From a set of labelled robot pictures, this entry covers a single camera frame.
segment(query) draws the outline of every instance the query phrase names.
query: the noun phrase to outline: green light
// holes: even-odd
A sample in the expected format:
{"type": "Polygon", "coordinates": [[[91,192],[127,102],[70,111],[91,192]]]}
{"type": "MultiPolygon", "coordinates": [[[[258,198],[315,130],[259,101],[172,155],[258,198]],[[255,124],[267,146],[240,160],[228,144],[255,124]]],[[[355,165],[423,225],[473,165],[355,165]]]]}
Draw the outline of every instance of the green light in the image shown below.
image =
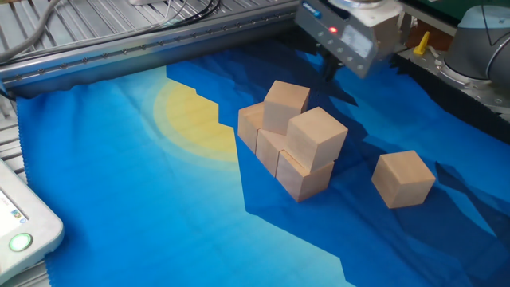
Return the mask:
{"type": "Polygon", "coordinates": [[[11,250],[19,252],[23,251],[32,244],[32,235],[30,234],[18,234],[10,239],[9,247],[11,250]]]}

